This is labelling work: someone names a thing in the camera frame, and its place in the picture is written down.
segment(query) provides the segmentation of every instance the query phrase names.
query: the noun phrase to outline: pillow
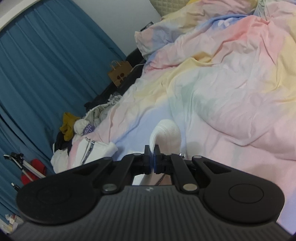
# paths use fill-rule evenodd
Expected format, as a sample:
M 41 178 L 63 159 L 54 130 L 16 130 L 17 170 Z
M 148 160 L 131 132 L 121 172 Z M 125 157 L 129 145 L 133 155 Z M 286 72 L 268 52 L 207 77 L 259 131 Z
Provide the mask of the pillow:
M 160 16 L 164 16 L 183 8 L 189 0 L 150 0 L 150 2 Z

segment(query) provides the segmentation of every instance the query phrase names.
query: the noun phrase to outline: clothes pile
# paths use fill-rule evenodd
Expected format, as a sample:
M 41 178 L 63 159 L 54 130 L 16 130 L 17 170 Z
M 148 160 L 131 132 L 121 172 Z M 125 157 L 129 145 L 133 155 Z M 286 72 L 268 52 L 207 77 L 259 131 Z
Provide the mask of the clothes pile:
M 53 156 L 51 164 L 55 173 L 63 172 L 69 169 L 69 153 L 72 145 L 81 140 L 82 136 L 95 130 L 96 127 L 107 117 L 109 110 L 121 99 L 121 95 L 116 93 L 110 95 L 108 102 L 99 104 L 89 110 L 83 118 L 65 112 L 63 115 L 63 125 L 57 134 L 56 142 L 53 144 Z M 117 151 L 117 147 L 103 142 L 94 142 L 90 139 L 83 139 L 79 145 L 79 151 L 76 156 L 75 166 L 79 166 L 94 160 L 98 156 L 112 156 Z

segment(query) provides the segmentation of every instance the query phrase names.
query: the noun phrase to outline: white wall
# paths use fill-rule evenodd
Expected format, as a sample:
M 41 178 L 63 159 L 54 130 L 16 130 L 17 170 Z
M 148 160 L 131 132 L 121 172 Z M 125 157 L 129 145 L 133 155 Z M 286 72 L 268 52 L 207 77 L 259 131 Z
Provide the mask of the white wall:
M 0 30 L 12 19 L 39 0 L 2 0 L 0 2 Z
M 84 10 L 125 55 L 136 48 L 135 31 L 160 15 L 149 0 L 73 0 Z

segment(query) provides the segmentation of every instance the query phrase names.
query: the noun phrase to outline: metal screw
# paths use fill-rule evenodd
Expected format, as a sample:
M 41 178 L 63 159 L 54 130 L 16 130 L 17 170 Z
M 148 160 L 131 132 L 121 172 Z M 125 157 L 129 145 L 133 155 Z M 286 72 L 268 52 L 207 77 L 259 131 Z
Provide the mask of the metal screw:
M 195 191 L 197 189 L 197 186 L 193 183 L 187 183 L 183 185 L 183 189 L 186 191 Z
M 112 192 L 117 189 L 117 186 L 113 183 L 108 183 L 103 186 L 103 190 L 106 192 Z
M 151 191 L 154 190 L 154 188 L 152 188 L 152 187 L 148 187 L 148 188 L 146 188 L 145 190 L 146 190 L 147 192 L 151 192 Z

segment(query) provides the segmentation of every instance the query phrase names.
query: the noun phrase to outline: red cloth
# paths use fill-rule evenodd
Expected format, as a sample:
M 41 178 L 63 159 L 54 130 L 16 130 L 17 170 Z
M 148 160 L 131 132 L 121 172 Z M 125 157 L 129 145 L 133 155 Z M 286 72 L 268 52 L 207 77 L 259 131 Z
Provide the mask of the red cloth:
M 38 159 L 33 159 L 31 161 L 31 166 L 34 167 L 38 172 L 42 173 L 43 175 L 46 174 L 46 167 L 45 165 L 39 161 Z M 27 174 L 33 179 L 33 180 L 38 180 L 39 178 L 37 176 L 35 176 L 33 173 L 27 171 Z M 28 179 L 28 177 L 25 174 L 21 175 L 21 181 L 24 185 L 30 183 L 31 181 Z

